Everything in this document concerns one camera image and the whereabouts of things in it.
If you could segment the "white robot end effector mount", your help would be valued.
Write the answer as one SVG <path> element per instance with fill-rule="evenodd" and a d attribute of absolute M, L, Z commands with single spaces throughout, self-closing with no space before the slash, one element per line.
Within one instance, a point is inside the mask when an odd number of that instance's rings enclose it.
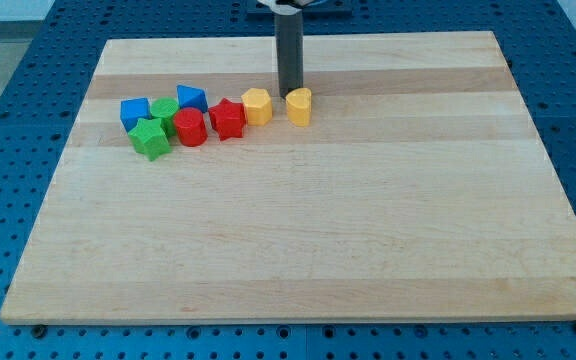
<path fill-rule="evenodd" d="M 314 0 L 258 0 L 275 14 L 297 14 L 312 5 Z"/>

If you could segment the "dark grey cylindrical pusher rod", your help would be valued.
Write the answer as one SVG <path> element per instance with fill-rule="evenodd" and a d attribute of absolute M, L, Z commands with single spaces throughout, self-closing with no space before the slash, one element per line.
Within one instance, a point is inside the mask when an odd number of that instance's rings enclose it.
<path fill-rule="evenodd" d="M 285 98 L 303 87 L 303 16 L 275 15 L 275 42 L 279 94 Z"/>

